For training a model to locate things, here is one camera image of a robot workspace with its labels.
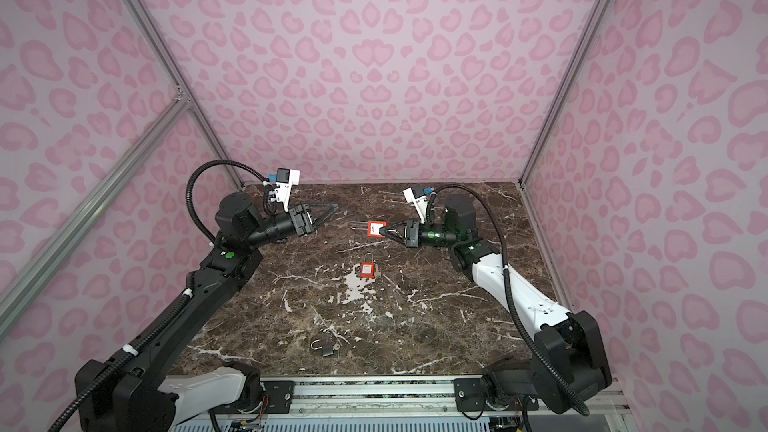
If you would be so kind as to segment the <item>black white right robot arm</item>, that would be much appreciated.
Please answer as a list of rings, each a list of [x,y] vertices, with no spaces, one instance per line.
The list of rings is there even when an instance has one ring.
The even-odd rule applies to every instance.
[[[448,191],[442,218],[435,218],[439,193]],[[527,361],[505,357],[484,367],[477,379],[454,382],[456,407],[477,420],[485,412],[528,413],[538,402],[553,413],[573,410],[589,415],[589,399],[612,383],[612,373],[596,319],[573,312],[549,299],[510,265],[508,247],[497,217],[490,218],[497,243],[480,235],[475,207],[490,207],[475,191],[460,184],[408,188],[403,195],[418,214],[389,223],[381,236],[407,248],[447,251],[455,271],[495,298],[532,356]]]

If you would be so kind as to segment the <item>red padlock with steel shackle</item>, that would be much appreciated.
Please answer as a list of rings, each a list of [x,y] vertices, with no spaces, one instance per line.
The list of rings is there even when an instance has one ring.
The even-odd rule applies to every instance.
[[[376,264],[373,260],[363,261],[360,264],[359,277],[362,279],[374,279],[376,274]]]

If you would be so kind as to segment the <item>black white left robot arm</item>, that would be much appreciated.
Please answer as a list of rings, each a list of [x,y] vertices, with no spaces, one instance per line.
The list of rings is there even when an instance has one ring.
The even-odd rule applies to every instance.
[[[264,216],[246,192],[226,196],[215,220],[211,252],[187,274],[182,292],[131,341],[104,361],[88,361],[75,376],[75,399],[51,425],[60,431],[77,416],[84,431],[168,431],[221,407],[250,412],[262,406],[260,373],[230,361],[216,371],[174,385],[166,377],[187,345],[249,282],[263,260],[261,247],[315,232],[338,210],[298,204]]]

